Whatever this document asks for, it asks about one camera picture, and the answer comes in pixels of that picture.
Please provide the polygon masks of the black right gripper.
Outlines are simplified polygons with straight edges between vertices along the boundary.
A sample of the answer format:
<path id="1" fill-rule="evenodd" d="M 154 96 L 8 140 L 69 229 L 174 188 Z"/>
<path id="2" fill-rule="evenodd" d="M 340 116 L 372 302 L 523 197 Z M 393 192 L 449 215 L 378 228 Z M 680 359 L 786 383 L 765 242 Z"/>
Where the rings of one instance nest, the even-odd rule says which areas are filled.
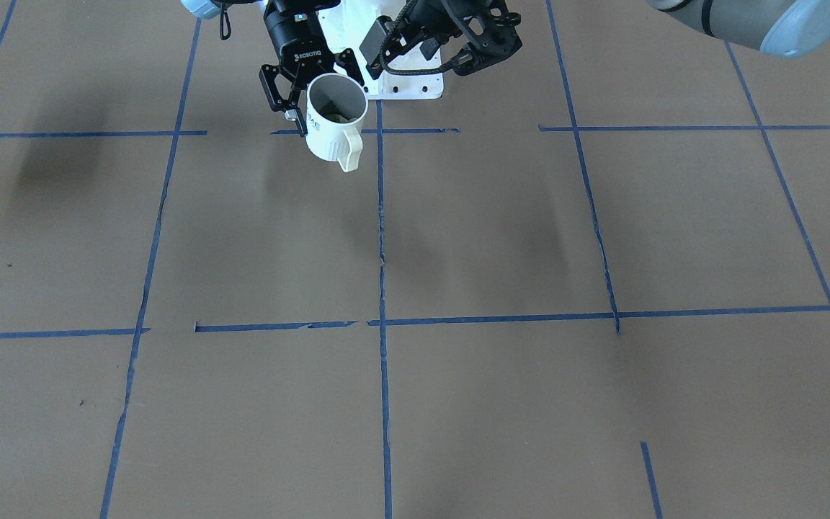
<path id="1" fill-rule="evenodd" d="M 307 84 L 335 66 L 366 89 L 354 50 L 334 53 L 319 21 L 319 11 L 339 5 L 339 1 L 264 1 L 264 26 L 279 59 L 277 65 L 264 63 L 258 72 L 271 111 L 286 114 L 296 110 L 296 84 Z M 279 90 L 279 79 L 287 85 L 286 95 Z"/>

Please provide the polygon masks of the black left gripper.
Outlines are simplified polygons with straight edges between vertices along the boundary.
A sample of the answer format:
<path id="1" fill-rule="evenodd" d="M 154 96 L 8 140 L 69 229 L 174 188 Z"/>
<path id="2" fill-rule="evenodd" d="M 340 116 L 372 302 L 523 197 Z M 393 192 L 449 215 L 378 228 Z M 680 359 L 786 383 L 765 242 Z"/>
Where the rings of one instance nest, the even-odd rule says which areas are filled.
<path id="1" fill-rule="evenodd" d="M 422 56 L 431 59 L 449 40 L 464 37 L 452 71 L 468 76 L 522 48 L 520 22 L 504 1 L 415 1 L 404 16 L 404 50 L 421 47 Z"/>

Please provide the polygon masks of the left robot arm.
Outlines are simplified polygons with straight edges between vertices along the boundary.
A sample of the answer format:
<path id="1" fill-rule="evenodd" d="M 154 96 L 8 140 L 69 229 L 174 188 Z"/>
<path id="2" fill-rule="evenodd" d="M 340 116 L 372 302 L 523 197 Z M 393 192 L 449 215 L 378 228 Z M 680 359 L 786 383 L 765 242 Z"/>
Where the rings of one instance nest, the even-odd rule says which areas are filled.
<path id="1" fill-rule="evenodd" d="M 711 38 L 777 57 L 801 57 L 830 38 L 830 1 L 651 1 L 649 6 Z M 510 58 L 522 48 L 520 14 L 504 1 L 409 1 L 383 31 L 377 72 L 425 76 L 451 70 L 467 76 Z M 397 69 L 392 62 L 414 48 L 432 59 L 452 39 L 462 48 L 434 68 Z"/>

